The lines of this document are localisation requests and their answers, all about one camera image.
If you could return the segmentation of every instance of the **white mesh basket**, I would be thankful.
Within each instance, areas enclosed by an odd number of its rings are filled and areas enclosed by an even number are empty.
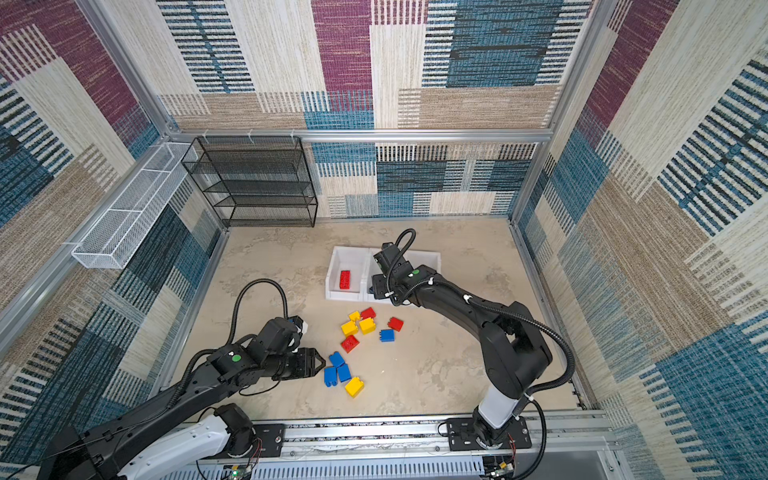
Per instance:
[[[181,158],[185,153],[197,158],[189,144],[165,143],[158,148],[72,256],[85,268],[125,268],[184,180],[187,172]]]

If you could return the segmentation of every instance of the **work surface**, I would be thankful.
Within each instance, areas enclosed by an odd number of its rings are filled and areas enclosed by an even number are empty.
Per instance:
[[[541,311],[525,275],[520,256],[503,219],[318,223],[315,228],[234,228],[207,292],[174,381],[192,355],[216,348],[226,340],[234,301],[249,280],[267,277],[286,291],[290,315],[309,324],[301,345],[315,347],[328,359],[340,351],[353,376],[365,388],[350,398],[342,386],[328,388],[323,374],[282,382],[254,397],[234,396],[252,419],[306,419],[361,415],[420,415],[471,412],[490,384],[483,370],[480,344],[469,333],[436,312],[414,306],[366,304],[325,299],[325,277],[335,245],[376,247],[395,241],[405,228],[418,232],[413,250],[442,254],[442,274],[462,288],[500,303],[525,304],[534,318]],[[377,330],[358,333],[360,340],[346,354],[340,326],[347,315],[372,306]],[[237,334],[258,333],[264,323],[281,316],[280,296],[270,285],[252,287],[240,306]],[[394,343],[381,343],[378,330],[396,316],[405,322]],[[562,365],[556,346],[554,360],[541,380],[558,377]],[[246,392],[274,384],[261,380]],[[575,409],[571,386],[540,392],[544,409]]]

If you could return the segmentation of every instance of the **white storage bin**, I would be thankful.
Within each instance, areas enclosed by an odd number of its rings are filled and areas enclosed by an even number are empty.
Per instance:
[[[326,274],[326,299],[390,303],[388,299],[376,300],[372,293],[368,293],[368,288],[372,286],[371,276],[381,273],[379,265],[373,259],[373,255],[380,250],[366,247],[334,247]],[[440,253],[409,250],[405,258],[414,268],[426,265],[440,271]],[[339,288],[341,272],[344,270],[349,270],[349,290]]]

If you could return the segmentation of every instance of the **black mesh rack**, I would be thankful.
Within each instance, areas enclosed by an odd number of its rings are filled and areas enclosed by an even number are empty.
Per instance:
[[[197,137],[190,151],[184,168],[227,227],[315,226],[317,195],[299,138]]]

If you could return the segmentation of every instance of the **patterned wall panel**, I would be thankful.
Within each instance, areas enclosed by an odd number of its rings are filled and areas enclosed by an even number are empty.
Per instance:
[[[74,0],[0,10],[1,310],[158,135]]]
[[[768,4],[621,0],[520,228],[636,478],[766,478]]]
[[[0,363],[0,472],[146,400],[220,236],[187,179],[120,270],[69,274]]]
[[[318,217],[505,215],[536,144],[304,144]]]
[[[539,128],[593,1],[104,6],[181,128]]]

